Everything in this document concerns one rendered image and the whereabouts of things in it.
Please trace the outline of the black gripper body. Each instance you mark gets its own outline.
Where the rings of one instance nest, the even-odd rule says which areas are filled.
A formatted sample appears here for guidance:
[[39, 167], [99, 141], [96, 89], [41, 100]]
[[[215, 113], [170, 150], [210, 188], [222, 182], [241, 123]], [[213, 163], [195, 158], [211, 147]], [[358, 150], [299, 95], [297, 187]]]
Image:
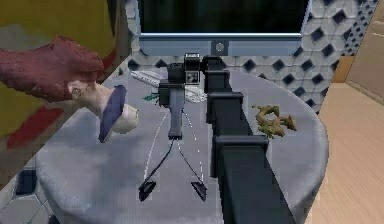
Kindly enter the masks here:
[[183, 63], [167, 66], [167, 78], [161, 79], [158, 87], [159, 105], [170, 110], [171, 121], [168, 138], [182, 138], [182, 114], [185, 104], [185, 70]]

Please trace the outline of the folded newspaper with black print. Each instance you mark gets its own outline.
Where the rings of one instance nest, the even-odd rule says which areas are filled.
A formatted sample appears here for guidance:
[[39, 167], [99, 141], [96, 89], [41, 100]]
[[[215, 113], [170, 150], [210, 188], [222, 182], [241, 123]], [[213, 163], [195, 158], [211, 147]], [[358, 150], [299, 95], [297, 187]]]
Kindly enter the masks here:
[[[160, 81], [167, 78], [165, 70], [140, 70], [131, 71], [130, 75], [152, 87], [151, 93], [158, 93]], [[191, 103], [200, 103], [207, 99], [206, 94], [198, 86], [185, 86], [185, 100]]]

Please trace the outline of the olive green twisted object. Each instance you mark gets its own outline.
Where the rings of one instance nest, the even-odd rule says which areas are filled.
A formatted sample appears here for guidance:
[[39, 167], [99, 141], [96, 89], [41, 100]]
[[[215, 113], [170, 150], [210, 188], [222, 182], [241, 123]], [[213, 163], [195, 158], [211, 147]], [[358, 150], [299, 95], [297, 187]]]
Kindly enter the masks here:
[[258, 109], [258, 113], [255, 115], [258, 130], [268, 138], [273, 139], [275, 136], [284, 137], [285, 131], [283, 127], [286, 127], [288, 130], [297, 130], [293, 117], [291, 115], [281, 116], [279, 106], [253, 105], [252, 108]]

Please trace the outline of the grey framed television set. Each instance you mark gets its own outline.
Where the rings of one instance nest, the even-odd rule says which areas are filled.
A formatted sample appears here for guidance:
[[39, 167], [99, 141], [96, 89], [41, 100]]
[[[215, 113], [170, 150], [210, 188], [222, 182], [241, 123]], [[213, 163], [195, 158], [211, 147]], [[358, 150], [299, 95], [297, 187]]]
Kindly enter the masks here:
[[148, 56], [289, 56], [313, 0], [135, 0]]

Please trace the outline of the round grey table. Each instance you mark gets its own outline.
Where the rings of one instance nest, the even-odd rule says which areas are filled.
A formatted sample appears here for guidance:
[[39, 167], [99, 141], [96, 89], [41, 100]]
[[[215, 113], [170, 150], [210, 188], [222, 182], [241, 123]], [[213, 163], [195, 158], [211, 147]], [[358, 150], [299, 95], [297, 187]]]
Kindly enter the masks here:
[[[184, 119], [180, 146], [198, 173], [202, 162], [207, 200], [203, 202], [192, 188], [191, 181], [196, 178], [174, 143], [170, 155], [151, 178], [156, 187], [141, 202], [138, 188], [164, 115], [167, 118], [156, 138], [148, 171], [168, 151], [170, 115], [167, 109], [143, 100], [152, 87], [130, 73], [104, 84], [127, 89], [127, 102], [138, 109], [139, 123], [133, 131], [114, 134], [101, 143], [98, 119], [81, 109], [39, 150], [38, 179], [60, 224], [224, 224], [219, 187], [209, 175], [211, 128], [206, 123], [205, 103], [186, 104], [197, 142]], [[267, 158], [294, 217], [303, 223], [327, 166], [325, 125], [302, 99], [270, 81], [234, 72], [231, 86], [243, 93], [244, 112], [252, 126], [257, 124], [253, 105], [277, 105], [281, 115], [294, 118], [297, 130], [272, 139]]]

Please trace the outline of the beige wooden cupboard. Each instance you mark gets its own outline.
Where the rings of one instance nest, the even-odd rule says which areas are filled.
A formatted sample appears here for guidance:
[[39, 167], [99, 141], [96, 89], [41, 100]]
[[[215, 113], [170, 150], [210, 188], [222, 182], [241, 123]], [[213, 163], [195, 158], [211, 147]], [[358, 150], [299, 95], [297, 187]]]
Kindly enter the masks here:
[[346, 83], [384, 105], [384, 0], [379, 0]]

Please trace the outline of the beige object with blue stripe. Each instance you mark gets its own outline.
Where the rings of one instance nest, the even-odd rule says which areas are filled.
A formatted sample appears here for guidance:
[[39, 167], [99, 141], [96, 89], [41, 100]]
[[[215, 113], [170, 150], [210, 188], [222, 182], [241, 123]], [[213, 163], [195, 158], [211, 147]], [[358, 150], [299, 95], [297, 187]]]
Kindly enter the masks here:
[[76, 103], [99, 118], [98, 139], [101, 143], [105, 143], [112, 132], [126, 134], [137, 127], [139, 111], [125, 103], [127, 89], [123, 85], [110, 89], [98, 83], [73, 81], [68, 89]]

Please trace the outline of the red brown lumpy object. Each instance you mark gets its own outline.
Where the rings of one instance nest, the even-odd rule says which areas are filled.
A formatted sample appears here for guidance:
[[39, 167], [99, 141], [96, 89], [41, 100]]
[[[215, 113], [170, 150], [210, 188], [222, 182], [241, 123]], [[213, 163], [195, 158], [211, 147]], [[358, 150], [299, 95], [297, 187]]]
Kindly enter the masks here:
[[33, 50], [0, 48], [0, 82], [48, 102], [72, 100], [71, 83], [93, 84], [103, 70], [96, 52], [63, 36]]

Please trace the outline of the yellow and red object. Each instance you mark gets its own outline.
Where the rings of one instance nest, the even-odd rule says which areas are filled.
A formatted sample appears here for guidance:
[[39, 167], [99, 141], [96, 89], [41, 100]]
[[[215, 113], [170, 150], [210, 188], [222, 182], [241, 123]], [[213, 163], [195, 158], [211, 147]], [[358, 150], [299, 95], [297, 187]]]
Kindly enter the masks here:
[[[116, 58], [118, 0], [0, 0], [0, 48], [33, 50], [63, 36], [94, 51], [103, 62], [101, 78]], [[0, 82], [0, 147], [22, 147], [43, 134], [63, 113], [48, 102]]]

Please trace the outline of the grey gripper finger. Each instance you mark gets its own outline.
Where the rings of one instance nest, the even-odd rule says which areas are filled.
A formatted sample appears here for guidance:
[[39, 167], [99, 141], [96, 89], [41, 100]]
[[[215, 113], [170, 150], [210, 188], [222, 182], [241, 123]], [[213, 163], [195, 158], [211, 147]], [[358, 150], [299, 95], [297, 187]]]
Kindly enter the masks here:
[[[186, 121], [188, 122], [188, 125], [191, 129], [191, 134], [192, 134], [192, 137], [193, 137], [193, 141], [197, 142], [197, 137], [195, 135], [195, 132], [193, 131], [193, 125], [192, 125], [192, 122], [191, 122], [191, 119], [189, 117], [188, 114], [186, 114], [184, 111], [182, 111], [182, 115], [185, 117]], [[181, 155], [181, 157], [183, 158], [183, 160], [185, 161], [186, 165], [188, 166], [188, 168], [190, 169], [190, 171], [193, 173], [194, 177], [196, 178], [195, 181], [191, 181], [191, 186], [192, 188], [194, 189], [194, 191], [196, 192], [196, 194], [199, 196], [199, 198], [205, 202], [207, 200], [207, 190], [208, 188], [205, 186], [205, 183], [204, 183], [204, 173], [203, 173], [203, 164], [201, 161], [199, 161], [199, 173], [192, 167], [192, 165], [190, 164], [190, 162], [188, 161], [187, 157], [185, 156], [183, 150], [182, 150], [182, 147], [180, 146], [180, 143], [177, 143], [178, 145], [178, 150], [179, 150], [179, 153]]]
[[[158, 136], [158, 134], [159, 134], [159, 132], [161, 130], [161, 126], [164, 123], [166, 118], [167, 118], [167, 115], [164, 115], [162, 121], [160, 122], [160, 124], [158, 126], [158, 129], [156, 131], [156, 134], [154, 136], [154, 139], [153, 139], [153, 142], [152, 142], [152, 145], [151, 145], [150, 152], [148, 154], [148, 159], [147, 159], [148, 163], [151, 160], [152, 152], [154, 150], [154, 146], [155, 146], [155, 143], [156, 143], [156, 138], [157, 138], [157, 136]], [[167, 153], [162, 157], [160, 162], [151, 171], [148, 171], [149, 164], [148, 163], [146, 164], [146, 168], [144, 170], [144, 180], [143, 180], [142, 184], [138, 188], [138, 190], [139, 190], [139, 200], [141, 202], [144, 202], [149, 197], [149, 195], [152, 193], [154, 188], [156, 187], [156, 182], [152, 181], [151, 178], [158, 171], [158, 169], [161, 167], [161, 165], [165, 162], [167, 157], [170, 155], [170, 153], [172, 151], [173, 144], [174, 144], [174, 141], [171, 141], [168, 144], [168, 151], [167, 151]]]

